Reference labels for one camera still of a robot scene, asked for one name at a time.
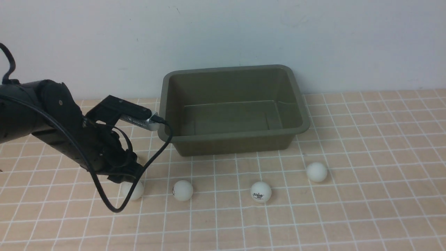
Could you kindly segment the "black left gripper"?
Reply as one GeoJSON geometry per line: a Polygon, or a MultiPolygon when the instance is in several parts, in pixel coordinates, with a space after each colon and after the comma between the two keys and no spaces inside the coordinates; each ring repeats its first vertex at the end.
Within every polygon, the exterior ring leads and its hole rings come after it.
{"type": "Polygon", "coordinates": [[[134,183],[144,173],[144,167],[136,161],[136,154],[124,150],[113,127],[84,117],[73,136],[98,175],[118,175],[119,183],[134,183]]]}

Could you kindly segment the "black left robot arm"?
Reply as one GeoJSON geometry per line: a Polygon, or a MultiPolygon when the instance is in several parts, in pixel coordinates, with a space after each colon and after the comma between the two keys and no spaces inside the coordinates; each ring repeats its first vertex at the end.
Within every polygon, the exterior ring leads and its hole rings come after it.
{"type": "MultiPolygon", "coordinates": [[[[133,182],[140,175],[143,167],[137,155],[122,147],[120,136],[111,127],[85,118],[65,84],[50,80],[2,84],[1,94],[38,107],[54,118],[75,138],[96,174],[107,175],[117,184],[133,182]]],[[[87,169],[68,138],[29,107],[1,99],[0,122],[1,143],[33,135],[87,169]]]]}

